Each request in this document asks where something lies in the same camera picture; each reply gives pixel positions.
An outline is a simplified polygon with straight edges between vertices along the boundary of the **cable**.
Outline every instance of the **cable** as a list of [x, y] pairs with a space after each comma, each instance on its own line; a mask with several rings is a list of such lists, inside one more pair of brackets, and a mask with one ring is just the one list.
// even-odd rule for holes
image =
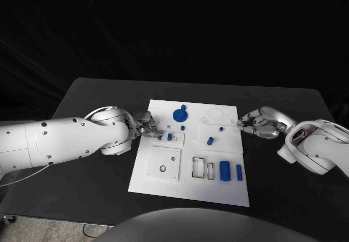
[[99, 112], [100, 110], [103, 110], [104, 108], [109, 108], [109, 107], [113, 107], [113, 106], [107, 106], [107, 107], [102, 107], [102, 108], [99, 108], [96, 111], [93, 111], [87, 116], [86, 116], [86, 118], [84, 119], [87, 119], [96, 112]]
[[90, 236], [90, 235], [86, 233], [86, 225], [87, 225], [87, 224], [84, 224], [84, 227], [83, 227], [83, 234], [84, 234], [89, 238], [97, 238], [97, 237]]
[[51, 166], [51, 165], [45, 166], [38, 172], [35, 172], [32, 175], [29, 175], [29, 176], [25, 177], [24, 179], [15, 181], [14, 183], [18, 183], [18, 182], [21, 182], [22, 180], [25, 180], [27, 178], [29, 178], [29, 177], [32, 177], [34, 175], [37, 175], [37, 174], [38, 174], [41, 171], [44, 171], [50, 166]]

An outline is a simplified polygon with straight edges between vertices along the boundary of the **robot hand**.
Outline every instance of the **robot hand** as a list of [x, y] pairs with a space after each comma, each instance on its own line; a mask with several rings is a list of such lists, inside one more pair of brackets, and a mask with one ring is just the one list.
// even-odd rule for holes
[[162, 136], [152, 113], [133, 116], [113, 106], [97, 109], [86, 118], [0, 127], [0, 174], [84, 158], [99, 149], [106, 155], [120, 155], [141, 135]]
[[[254, 118], [253, 126], [244, 122]], [[327, 121], [298, 123], [272, 107], [263, 107], [249, 113], [237, 123], [239, 128], [266, 139], [275, 139], [285, 133], [286, 144], [279, 155], [291, 162], [296, 161], [315, 173], [325, 174], [338, 165], [349, 176], [349, 130]]]

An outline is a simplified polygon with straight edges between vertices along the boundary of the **black curtain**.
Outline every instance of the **black curtain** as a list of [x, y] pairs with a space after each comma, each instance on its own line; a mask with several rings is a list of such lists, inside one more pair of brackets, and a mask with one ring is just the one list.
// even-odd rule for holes
[[329, 107], [348, 102], [347, 1], [164, 12], [4, 5], [2, 106], [55, 109], [79, 77], [315, 88]]

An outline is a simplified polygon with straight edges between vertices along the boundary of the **floor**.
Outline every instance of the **floor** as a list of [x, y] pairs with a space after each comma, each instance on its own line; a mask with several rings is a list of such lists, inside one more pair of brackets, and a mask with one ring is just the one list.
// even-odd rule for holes
[[[18, 217], [14, 224], [0, 230], [2, 242], [90, 242], [83, 233], [81, 223]], [[106, 226], [87, 225], [86, 233], [97, 237], [107, 231]]]

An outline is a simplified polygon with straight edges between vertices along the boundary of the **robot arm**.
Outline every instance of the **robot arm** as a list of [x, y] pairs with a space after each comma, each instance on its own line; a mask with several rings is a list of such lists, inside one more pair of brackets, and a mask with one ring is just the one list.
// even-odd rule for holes
[[[253, 126], [244, 122], [254, 118]], [[266, 139], [275, 139], [285, 133], [286, 144], [279, 155], [291, 162], [296, 161], [315, 173], [325, 174], [338, 165], [349, 176], [349, 130], [325, 121], [298, 123], [272, 107], [263, 107], [241, 119], [239, 128]]]
[[71, 117], [0, 127], [0, 174], [84, 158], [99, 149], [120, 155], [142, 134], [162, 136], [151, 112], [133, 117], [112, 106], [91, 120]]

